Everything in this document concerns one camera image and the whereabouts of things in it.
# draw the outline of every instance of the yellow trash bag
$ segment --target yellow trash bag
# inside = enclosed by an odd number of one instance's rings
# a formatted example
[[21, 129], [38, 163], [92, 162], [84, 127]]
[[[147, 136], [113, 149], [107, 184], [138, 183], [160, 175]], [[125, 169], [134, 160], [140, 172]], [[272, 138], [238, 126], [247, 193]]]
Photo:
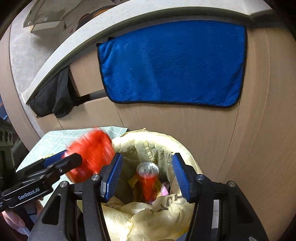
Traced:
[[[179, 152], [185, 164], [202, 173], [191, 153], [171, 136], [145, 129], [130, 131], [112, 140], [115, 152], [123, 156], [123, 166], [115, 196], [102, 205], [112, 241], [157, 241], [178, 239], [188, 231], [194, 204], [182, 197], [175, 177], [172, 156]], [[158, 165], [161, 180], [170, 182], [170, 195], [159, 196], [152, 205], [133, 202], [128, 181], [139, 163]]]

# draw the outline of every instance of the blurred red item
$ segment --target blurred red item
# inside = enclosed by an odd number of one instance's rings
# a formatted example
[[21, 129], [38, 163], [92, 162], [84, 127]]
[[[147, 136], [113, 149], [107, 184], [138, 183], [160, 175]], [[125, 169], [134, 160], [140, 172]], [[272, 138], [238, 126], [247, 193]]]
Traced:
[[82, 164], [66, 173], [74, 183], [84, 182], [102, 167], [109, 165], [115, 155], [110, 137], [101, 130], [92, 130], [83, 138], [76, 139], [65, 152], [64, 157], [73, 153], [82, 156]]

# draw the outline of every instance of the can lid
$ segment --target can lid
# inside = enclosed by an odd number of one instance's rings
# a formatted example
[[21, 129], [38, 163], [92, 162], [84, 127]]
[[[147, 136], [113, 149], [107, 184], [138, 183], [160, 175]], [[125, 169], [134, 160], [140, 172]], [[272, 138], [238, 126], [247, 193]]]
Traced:
[[151, 161], [142, 162], [137, 167], [137, 174], [141, 177], [154, 177], [159, 174], [159, 168]]

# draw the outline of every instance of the trash bag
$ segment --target trash bag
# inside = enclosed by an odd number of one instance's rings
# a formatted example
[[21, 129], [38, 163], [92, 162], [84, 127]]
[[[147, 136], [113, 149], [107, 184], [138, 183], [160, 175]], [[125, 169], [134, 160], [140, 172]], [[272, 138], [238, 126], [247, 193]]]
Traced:
[[[172, 156], [179, 152], [187, 165], [202, 173], [191, 153], [173, 137], [145, 129], [130, 131], [112, 140], [115, 152], [123, 156], [123, 167], [115, 196], [103, 204], [112, 241], [157, 241], [178, 239], [188, 231], [194, 204], [182, 197], [175, 177]], [[152, 205], [133, 202], [128, 181], [139, 163], [158, 165], [160, 180], [170, 182], [170, 195], [159, 196]]]

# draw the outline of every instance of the soda can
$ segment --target soda can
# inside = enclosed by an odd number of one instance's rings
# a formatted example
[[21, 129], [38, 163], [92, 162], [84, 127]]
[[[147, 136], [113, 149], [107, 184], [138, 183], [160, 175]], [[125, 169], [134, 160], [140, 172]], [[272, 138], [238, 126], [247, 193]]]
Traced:
[[142, 200], [152, 204], [157, 197], [158, 166], [150, 161], [142, 162], [137, 166], [137, 175], [139, 176]]

